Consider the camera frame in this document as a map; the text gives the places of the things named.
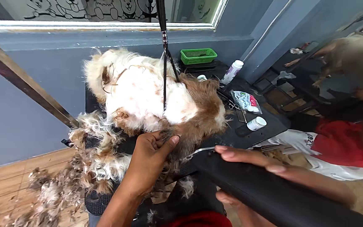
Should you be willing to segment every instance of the window frame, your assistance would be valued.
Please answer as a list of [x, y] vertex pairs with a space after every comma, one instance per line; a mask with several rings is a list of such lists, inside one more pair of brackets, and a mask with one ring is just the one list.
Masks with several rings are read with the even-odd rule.
[[[219, 24], [228, 0], [220, 0], [211, 23], [167, 23], [168, 30], [211, 29]], [[159, 23], [120, 21], [9, 21], [0, 20], [0, 31], [37, 32], [48, 30], [160, 30]]]

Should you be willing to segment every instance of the wooden floor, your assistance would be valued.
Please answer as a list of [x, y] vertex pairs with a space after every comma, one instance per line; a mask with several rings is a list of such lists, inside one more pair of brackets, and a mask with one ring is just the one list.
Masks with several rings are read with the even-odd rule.
[[[9, 214], [18, 217], [29, 211], [37, 200], [36, 193], [27, 189], [28, 176], [34, 168], [57, 173], [66, 166], [74, 153], [75, 149], [68, 148], [0, 167], [0, 223]], [[88, 214], [84, 212], [76, 214], [76, 221], [72, 223], [69, 211], [69, 208], [63, 211], [60, 227], [83, 227], [88, 221]]]
[[[25, 213], [31, 209], [32, 203], [37, 200], [36, 194], [27, 190], [28, 175], [34, 168], [39, 167], [47, 169], [49, 173], [57, 173], [65, 167], [66, 162], [71, 159], [74, 153], [74, 149], [68, 148], [0, 167], [0, 223], [4, 216], [9, 214], [19, 216]], [[289, 156], [279, 155], [278, 152], [276, 154], [277, 157], [275, 158], [282, 159], [289, 164], [309, 167], [309, 163], [300, 153]], [[346, 181], [345, 183], [358, 198], [354, 210], [363, 214], [363, 180]], [[76, 214], [76, 221], [71, 222], [69, 210], [64, 210], [60, 227], [83, 227], [88, 221], [88, 214], [85, 212]], [[234, 210], [230, 207], [226, 207], [226, 210], [233, 226], [241, 226]]]

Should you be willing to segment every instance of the white and brown dog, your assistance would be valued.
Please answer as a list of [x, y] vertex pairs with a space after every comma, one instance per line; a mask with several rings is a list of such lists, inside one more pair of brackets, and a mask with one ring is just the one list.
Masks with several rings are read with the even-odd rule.
[[108, 50], [86, 61], [88, 86], [106, 106], [107, 118], [129, 136], [140, 131], [163, 130], [168, 138], [181, 137], [168, 161], [178, 169], [203, 138], [226, 129], [225, 108], [216, 93], [215, 80], [199, 82], [180, 74], [176, 82], [167, 64], [166, 110], [163, 109], [163, 60], [125, 49]]

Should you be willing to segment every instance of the cartoon dog drawing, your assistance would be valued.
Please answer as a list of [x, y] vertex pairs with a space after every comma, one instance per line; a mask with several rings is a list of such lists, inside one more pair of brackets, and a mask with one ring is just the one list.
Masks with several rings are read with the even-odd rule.
[[34, 9], [33, 15], [35, 17], [43, 14], [50, 14], [50, 16], [55, 17], [56, 14], [54, 10], [51, 9], [51, 3], [48, 0], [29, 0], [28, 6]]
[[103, 19], [107, 14], [110, 14], [113, 20], [118, 19], [118, 12], [114, 8], [113, 0], [96, 0], [95, 6], [95, 13], [99, 19]]
[[211, 10], [211, 2], [207, 5], [204, 0], [196, 1], [196, 6], [193, 9], [193, 16], [195, 22], [203, 22], [207, 19], [207, 15]]
[[157, 18], [157, 9], [156, 9], [156, 2], [154, 0], [137, 0], [139, 8], [142, 10], [142, 14], [139, 17], [140, 19], [144, 18]]
[[58, 11], [67, 19], [92, 18], [85, 10], [86, 6], [83, 0], [57, 0]]
[[123, 16], [121, 18], [124, 19], [135, 19], [138, 20], [139, 16], [135, 14], [135, 10], [137, 8], [137, 4], [135, 0], [120, 0], [121, 9], [123, 10]]

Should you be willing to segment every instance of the gray wall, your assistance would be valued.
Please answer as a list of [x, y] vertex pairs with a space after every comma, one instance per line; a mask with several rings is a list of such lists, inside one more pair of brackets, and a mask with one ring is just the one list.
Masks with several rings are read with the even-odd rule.
[[[255, 40], [242, 58], [274, 18], [272, 15], [276, 15], [287, 1], [274, 1], [271, 4], [254, 29], [252, 36]], [[336, 29], [355, 19], [362, 10], [363, 0], [294, 0], [246, 60], [240, 76], [244, 76], [248, 82], [254, 82], [287, 50], [309, 41], [322, 42]], [[362, 24], [355, 23], [338, 36], [345, 37]]]
[[[250, 35], [272, 0], [229, 1], [216, 31], [170, 31], [169, 48], [212, 48], [231, 64], [253, 38]], [[160, 32], [0, 32], [0, 47], [71, 115], [85, 111], [82, 62], [96, 53], [125, 46], [160, 57]], [[0, 165], [64, 148], [68, 129], [51, 114], [0, 76]]]

